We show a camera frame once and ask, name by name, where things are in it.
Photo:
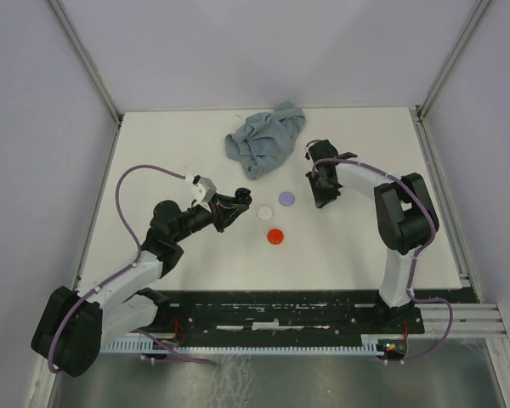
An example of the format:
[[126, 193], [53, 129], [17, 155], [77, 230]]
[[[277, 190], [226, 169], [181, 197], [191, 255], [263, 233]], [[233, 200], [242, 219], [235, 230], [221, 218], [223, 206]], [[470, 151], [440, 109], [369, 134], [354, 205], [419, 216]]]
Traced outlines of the aluminium frame post left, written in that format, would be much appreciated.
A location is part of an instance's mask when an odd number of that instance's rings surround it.
[[68, 14], [68, 11], [62, 1], [59, 0], [46, 0], [45, 3], [53, 13], [54, 18], [59, 24], [65, 38], [71, 45], [74, 55], [82, 66], [82, 69], [88, 76], [88, 80], [93, 86], [96, 94], [99, 96], [100, 101], [108, 111], [110, 117], [116, 125], [122, 123], [123, 114], [117, 108], [111, 92], [105, 85], [104, 78], [101, 76], [97, 65], [89, 53], [87, 47], [84, 45], [73, 20]]

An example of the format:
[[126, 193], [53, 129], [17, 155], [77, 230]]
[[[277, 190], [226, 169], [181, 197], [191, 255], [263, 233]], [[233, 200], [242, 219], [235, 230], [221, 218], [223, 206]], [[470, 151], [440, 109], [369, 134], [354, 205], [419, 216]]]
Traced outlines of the aluminium frame post right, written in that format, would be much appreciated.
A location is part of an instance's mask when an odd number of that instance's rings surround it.
[[419, 122], [424, 121], [433, 110], [438, 97], [443, 92], [446, 83], [450, 80], [452, 73], [483, 23], [493, 3], [492, 0], [477, 0], [474, 2], [474, 5], [468, 12], [467, 18], [462, 23], [461, 29], [452, 43], [450, 51], [445, 56], [436, 77], [429, 86], [423, 102], [416, 108], [416, 117]]

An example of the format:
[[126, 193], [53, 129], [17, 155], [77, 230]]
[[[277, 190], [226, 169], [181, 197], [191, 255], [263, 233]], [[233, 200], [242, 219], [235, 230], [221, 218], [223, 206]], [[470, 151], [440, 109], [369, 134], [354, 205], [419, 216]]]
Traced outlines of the crumpled blue denim cloth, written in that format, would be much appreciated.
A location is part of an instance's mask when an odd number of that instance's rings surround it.
[[224, 138], [225, 155], [239, 162], [251, 181], [280, 167], [295, 150], [306, 116], [291, 102], [272, 111], [249, 116], [234, 133]]

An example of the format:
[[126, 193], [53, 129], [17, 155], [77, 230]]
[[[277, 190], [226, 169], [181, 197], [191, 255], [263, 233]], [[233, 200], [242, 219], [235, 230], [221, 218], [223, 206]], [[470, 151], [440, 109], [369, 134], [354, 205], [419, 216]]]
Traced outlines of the small green circuit board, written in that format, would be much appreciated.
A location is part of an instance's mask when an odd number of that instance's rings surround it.
[[406, 340], [388, 340], [382, 345], [385, 360], [402, 360], [407, 354]]

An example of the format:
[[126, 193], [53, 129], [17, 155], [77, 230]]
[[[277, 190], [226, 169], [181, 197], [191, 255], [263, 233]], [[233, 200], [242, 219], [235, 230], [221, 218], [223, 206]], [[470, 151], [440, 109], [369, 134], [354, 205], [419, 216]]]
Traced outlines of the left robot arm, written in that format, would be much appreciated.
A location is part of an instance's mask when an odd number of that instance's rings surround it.
[[52, 373], [79, 377], [107, 344], [145, 327], [163, 331], [171, 321], [169, 302], [150, 284], [178, 264], [184, 254], [182, 240], [208, 226], [224, 232], [251, 204], [247, 188], [237, 189], [233, 196], [216, 193], [186, 210], [175, 201], [159, 202], [130, 264], [91, 286], [76, 290], [61, 286], [50, 294], [31, 340], [32, 350], [46, 359]]

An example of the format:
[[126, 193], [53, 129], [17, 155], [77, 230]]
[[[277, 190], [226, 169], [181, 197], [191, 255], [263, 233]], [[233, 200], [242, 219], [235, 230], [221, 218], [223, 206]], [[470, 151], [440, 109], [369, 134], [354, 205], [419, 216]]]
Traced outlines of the purple round charging case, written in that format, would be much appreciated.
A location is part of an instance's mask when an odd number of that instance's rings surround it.
[[296, 201], [295, 195], [290, 191], [283, 191], [278, 196], [278, 202], [283, 207], [290, 207], [292, 206]]

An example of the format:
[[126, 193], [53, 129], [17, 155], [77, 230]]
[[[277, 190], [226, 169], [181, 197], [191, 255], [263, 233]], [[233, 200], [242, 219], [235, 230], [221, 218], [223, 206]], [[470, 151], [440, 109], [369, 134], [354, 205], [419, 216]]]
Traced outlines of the aluminium frame post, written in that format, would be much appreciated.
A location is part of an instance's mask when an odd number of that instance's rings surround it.
[[423, 102], [416, 108], [416, 117], [419, 122], [424, 121], [433, 110], [438, 97], [443, 92], [446, 83], [450, 80], [452, 73], [483, 23], [493, 3], [492, 0], [477, 0], [474, 2], [474, 5], [468, 12], [467, 18], [462, 23], [461, 29], [452, 43], [450, 51], [445, 56], [436, 77], [429, 86]]
[[105, 85], [104, 78], [101, 76], [97, 65], [89, 53], [87, 47], [84, 45], [73, 20], [68, 14], [68, 11], [62, 1], [59, 0], [46, 0], [45, 3], [53, 13], [54, 18], [59, 24], [65, 38], [71, 45], [74, 55], [82, 66], [82, 69], [88, 76], [88, 80], [93, 86], [96, 94], [99, 96], [100, 101], [108, 111], [110, 117], [116, 125], [122, 123], [123, 114], [117, 108], [111, 92]]

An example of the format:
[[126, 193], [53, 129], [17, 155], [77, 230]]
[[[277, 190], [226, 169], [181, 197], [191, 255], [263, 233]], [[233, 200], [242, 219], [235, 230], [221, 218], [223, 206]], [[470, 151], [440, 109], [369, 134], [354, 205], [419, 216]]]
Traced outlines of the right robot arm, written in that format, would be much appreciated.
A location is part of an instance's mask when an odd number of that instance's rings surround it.
[[306, 155], [313, 162], [306, 174], [315, 206], [322, 208], [350, 188], [373, 200], [377, 230], [387, 248], [378, 296], [383, 303], [373, 311], [374, 325], [393, 332], [404, 322], [402, 307], [414, 300], [413, 281], [420, 254], [439, 231], [439, 220], [419, 173], [398, 177], [368, 163], [353, 153], [340, 154], [327, 139], [307, 143]]

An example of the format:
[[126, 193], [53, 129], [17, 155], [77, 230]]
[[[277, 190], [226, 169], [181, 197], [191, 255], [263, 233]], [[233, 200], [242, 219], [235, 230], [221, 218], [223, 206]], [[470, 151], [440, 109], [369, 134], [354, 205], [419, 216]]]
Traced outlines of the orange round charging case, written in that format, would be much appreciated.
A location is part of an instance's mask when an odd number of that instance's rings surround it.
[[279, 245], [284, 241], [285, 235], [281, 229], [270, 229], [267, 233], [267, 240], [272, 245]]

